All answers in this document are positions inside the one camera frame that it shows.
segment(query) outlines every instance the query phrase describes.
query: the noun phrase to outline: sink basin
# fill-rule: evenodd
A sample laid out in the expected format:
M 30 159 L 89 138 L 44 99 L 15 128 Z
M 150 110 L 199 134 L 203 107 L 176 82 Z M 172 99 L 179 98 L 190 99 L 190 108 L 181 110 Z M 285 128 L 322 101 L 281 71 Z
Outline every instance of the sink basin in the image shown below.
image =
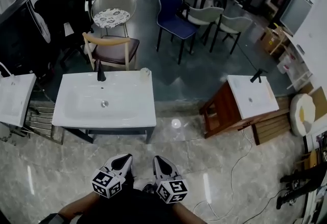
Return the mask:
M 259 79 L 252 83 L 251 78 L 252 76 L 227 76 L 242 119 L 279 109 L 267 77 L 261 76 L 261 83 Z
M 0 79 L 0 121 L 22 127 L 36 76 L 23 74 Z
M 68 128 L 156 126 L 152 77 L 143 71 L 64 74 L 52 124 Z

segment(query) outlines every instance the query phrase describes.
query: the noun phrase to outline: marble floor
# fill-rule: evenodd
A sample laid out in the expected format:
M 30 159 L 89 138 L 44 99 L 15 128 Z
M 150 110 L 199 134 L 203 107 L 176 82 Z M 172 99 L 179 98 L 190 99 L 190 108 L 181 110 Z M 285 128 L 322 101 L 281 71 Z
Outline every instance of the marble floor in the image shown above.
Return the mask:
M 173 119 L 181 122 L 179 128 Z M 177 165 L 189 184 L 183 203 L 191 211 L 208 223 L 242 224 L 283 188 L 280 177 L 291 173 L 304 152 L 302 139 L 291 133 L 256 146 L 251 128 L 244 130 L 245 136 L 229 132 L 207 140 L 203 131 L 199 115 L 177 112 L 157 117 L 148 145 L 145 136 L 95 136 L 90 144 L 68 132 L 64 132 L 63 145 L 38 136 L 3 138 L 0 209 L 12 224 L 38 223 L 91 192 L 92 173 L 109 157 L 131 153 L 135 188 L 153 181 L 152 159 L 164 156 Z M 291 224 L 301 217 L 304 203 L 301 197 L 293 206 L 283 205 L 277 211 L 276 199 L 272 199 L 262 214 L 247 223 Z

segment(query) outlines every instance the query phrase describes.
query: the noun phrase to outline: gray chair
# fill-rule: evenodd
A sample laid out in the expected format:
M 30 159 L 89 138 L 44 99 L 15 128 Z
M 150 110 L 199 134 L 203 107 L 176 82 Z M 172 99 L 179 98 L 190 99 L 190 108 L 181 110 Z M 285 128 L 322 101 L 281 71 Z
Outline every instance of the gray chair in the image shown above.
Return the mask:
M 218 8 L 218 7 L 207 7 L 203 9 L 195 9 L 192 7 L 188 7 L 182 12 L 182 15 L 185 19 L 187 19 L 190 23 L 200 27 L 200 26 L 209 26 L 211 27 L 215 21 L 219 18 L 219 16 L 222 14 L 224 11 L 223 8 Z M 205 42 L 208 39 L 209 33 L 205 37 Z M 195 39 L 195 34 L 193 35 L 192 38 L 192 43 L 193 45 Z
M 213 42 L 212 42 L 211 47 L 210 47 L 210 53 L 214 49 L 214 45 L 215 45 L 215 42 L 216 42 L 218 32 L 221 31 L 221 32 L 226 33 L 226 36 L 223 39 L 223 41 L 225 41 L 228 37 L 233 38 L 232 35 L 237 35 L 237 37 L 235 39 L 235 42 L 234 42 L 234 45 L 233 45 L 233 47 L 232 47 L 232 49 L 230 51 L 230 54 L 232 54 L 234 49 L 235 49 L 235 46 L 236 46 L 236 44 L 237 44 L 237 42 L 238 42 L 238 40 L 240 38 L 240 36 L 241 36 L 241 33 L 245 32 L 249 28 L 249 26 L 252 23 L 252 20 L 247 18 L 247 17 L 244 17 L 244 16 L 230 18 L 230 17 L 227 17 L 225 15 L 221 15 L 221 17 L 218 18 L 215 21 L 215 23 L 217 25 L 217 28 L 216 28 L 216 32 L 215 32 L 215 35 L 214 35 Z M 205 33 L 203 34 L 202 37 L 207 38 L 209 32 L 210 32 L 210 27 L 208 27 L 208 29 L 205 31 Z

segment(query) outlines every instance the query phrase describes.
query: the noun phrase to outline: faucet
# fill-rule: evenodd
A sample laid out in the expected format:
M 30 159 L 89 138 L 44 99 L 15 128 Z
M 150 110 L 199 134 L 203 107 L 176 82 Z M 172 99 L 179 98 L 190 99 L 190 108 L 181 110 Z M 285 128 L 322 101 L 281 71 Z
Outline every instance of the faucet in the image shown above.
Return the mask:
M 94 71 L 98 72 L 98 82 L 104 82 L 106 80 L 100 60 L 96 60 Z
M 259 83 L 261 83 L 261 77 L 260 75 L 263 73 L 263 72 L 266 72 L 268 73 L 267 71 L 263 70 L 263 69 L 259 69 L 255 75 L 250 79 L 250 81 L 253 83 L 257 78 L 259 78 Z

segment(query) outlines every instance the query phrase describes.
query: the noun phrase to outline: white cable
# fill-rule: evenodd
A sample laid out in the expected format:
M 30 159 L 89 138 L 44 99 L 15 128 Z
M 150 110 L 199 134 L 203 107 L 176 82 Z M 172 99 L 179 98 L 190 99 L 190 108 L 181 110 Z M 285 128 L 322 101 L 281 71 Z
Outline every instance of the white cable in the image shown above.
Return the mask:
M 201 202 L 199 202 L 195 207 L 194 207 L 194 209 L 193 209 L 193 213 L 194 213 L 194 211 L 195 211 L 195 209 L 201 204 L 201 203 L 203 203 L 203 202 L 207 202 L 207 204 L 209 205 L 209 207 L 210 207 L 210 209 L 212 210 L 212 212 L 213 212 L 213 214 L 216 216 L 216 218 L 217 218 L 217 220 L 205 220 L 205 221 L 219 221 L 219 220 L 221 220 L 221 219 L 223 219 L 223 218 L 226 218 L 226 217 L 228 217 L 228 216 L 237 216 L 237 215 L 233 215 L 233 214 L 230 214 L 229 215 L 229 213 L 233 210 L 233 208 L 234 208 L 234 190 L 233 190 L 233 185 L 232 185 L 232 182 L 233 182 L 233 170 L 234 170 L 234 168 L 236 167 L 236 165 L 238 164 L 238 162 L 240 161 L 240 160 L 242 160 L 243 158 L 245 158 L 249 153 L 250 153 L 250 151 L 252 150 L 252 142 L 251 142 L 251 140 L 250 139 L 248 139 L 247 137 L 246 137 L 246 135 L 245 135 L 245 133 L 244 133 L 244 130 L 242 130 L 241 131 L 242 132 L 242 134 L 243 134 L 243 137 L 245 138 L 245 139 L 247 139 L 249 142 L 250 142 L 250 144 L 251 144 L 251 148 L 249 149 L 249 151 L 247 152 L 247 154 L 246 155 L 244 155 L 244 156 L 242 156 L 242 157 L 240 157 L 238 160 L 237 160 L 237 162 L 235 163 L 235 165 L 233 166 L 233 168 L 231 169 L 231 172 L 230 172 L 230 187 L 231 187 L 231 191 L 232 191 L 232 207 L 231 207 L 231 209 L 224 215 L 224 216 L 222 216 L 222 217 L 220 217 L 220 216 L 218 216 L 214 211 L 213 211 L 213 209 L 212 209 L 212 207 L 211 207 L 211 205 L 207 202 L 207 201 L 201 201 Z

